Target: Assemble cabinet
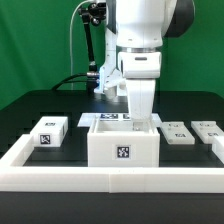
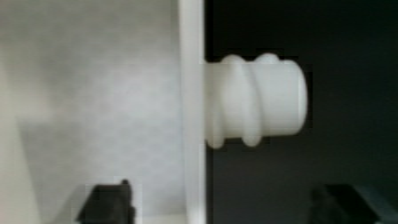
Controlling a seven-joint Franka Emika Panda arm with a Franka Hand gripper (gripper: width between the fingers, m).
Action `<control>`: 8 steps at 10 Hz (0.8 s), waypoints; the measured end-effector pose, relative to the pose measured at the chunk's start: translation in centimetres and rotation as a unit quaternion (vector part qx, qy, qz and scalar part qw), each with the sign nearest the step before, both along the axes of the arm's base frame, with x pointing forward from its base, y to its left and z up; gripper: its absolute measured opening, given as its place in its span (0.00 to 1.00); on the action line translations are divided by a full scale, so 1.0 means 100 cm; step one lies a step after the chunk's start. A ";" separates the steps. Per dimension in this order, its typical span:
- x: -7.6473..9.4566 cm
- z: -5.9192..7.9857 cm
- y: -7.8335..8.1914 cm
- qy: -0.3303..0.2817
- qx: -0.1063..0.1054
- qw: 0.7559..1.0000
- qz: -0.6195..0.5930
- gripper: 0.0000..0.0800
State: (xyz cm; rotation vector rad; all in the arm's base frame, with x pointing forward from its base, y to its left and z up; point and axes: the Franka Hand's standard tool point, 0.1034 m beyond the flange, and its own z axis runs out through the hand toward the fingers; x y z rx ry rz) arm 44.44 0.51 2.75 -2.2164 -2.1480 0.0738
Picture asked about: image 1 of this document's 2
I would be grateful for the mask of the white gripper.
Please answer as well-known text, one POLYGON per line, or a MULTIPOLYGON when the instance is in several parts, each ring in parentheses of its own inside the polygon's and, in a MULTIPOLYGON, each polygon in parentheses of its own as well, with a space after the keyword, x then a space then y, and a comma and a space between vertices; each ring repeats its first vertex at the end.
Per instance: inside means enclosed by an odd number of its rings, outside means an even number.
MULTIPOLYGON (((156 79, 160 77, 161 53, 120 52, 118 68, 125 79, 130 116, 150 117, 156 79)), ((141 127, 139 121, 133 122, 134 130, 140 130, 141 127)))

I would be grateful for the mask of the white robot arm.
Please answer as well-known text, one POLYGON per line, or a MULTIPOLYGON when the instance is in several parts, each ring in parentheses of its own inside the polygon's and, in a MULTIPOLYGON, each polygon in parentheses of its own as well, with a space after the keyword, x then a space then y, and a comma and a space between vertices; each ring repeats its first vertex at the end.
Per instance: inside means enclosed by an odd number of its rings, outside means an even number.
POLYGON ((183 35, 195 17, 194 0, 96 0, 106 5, 106 56, 96 90, 125 96, 133 129, 151 121, 163 40, 183 35))

